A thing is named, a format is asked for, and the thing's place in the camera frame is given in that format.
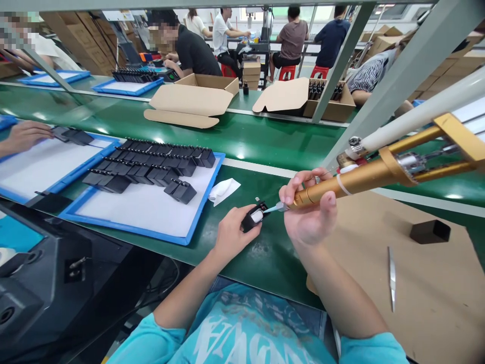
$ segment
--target white tissue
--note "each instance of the white tissue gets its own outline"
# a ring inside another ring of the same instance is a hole
[[[233,178],[219,182],[211,189],[209,200],[214,202],[214,206],[219,205],[239,188],[241,184]]]

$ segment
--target black t-shirt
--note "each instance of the black t-shirt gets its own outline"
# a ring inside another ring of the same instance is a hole
[[[191,68],[196,74],[222,76],[219,63],[207,43],[184,25],[178,28],[176,49],[182,70]]]

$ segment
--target dark blue t-shirt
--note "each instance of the dark blue t-shirt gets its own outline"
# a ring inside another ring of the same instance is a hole
[[[335,19],[320,30],[314,40],[315,42],[322,42],[316,61],[318,67],[333,67],[349,28],[350,22],[347,20]]]

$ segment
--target white hose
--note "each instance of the white hose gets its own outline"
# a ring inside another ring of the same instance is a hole
[[[485,67],[441,91],[431,99],[362,140],[362,146],[373,152],[416,130],[436,117],[451,112],[485,95]]]

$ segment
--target white paper sheet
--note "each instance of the white paper sheet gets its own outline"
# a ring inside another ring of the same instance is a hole
[[[96,192],[76,214],[186,237],[219,159],[210,169],[197,167],[192,177],[180,177],[197,191],[187,205],[175,201],[163,187],[130,184],[122,194]]]
[[[0,163],[0,187],[31,199],[101,151],[47,139]]]
[[[136,82],[113,82],[103,87],[103,89],[115,89],[123,91],[138,91],[139,89],[148,86],[151,82],[136,83]]]
[[[62,71],[59,71],[58,74],[63,79],[76,76],[75,73],[62,72]],[[56,81],[54,81],[54,79],[52,77],[50,77],[49,75],[45,75],[45,76],[36,78],[33,81],[36,81],[36,82],[46,82],[46,83],[56,83]]]

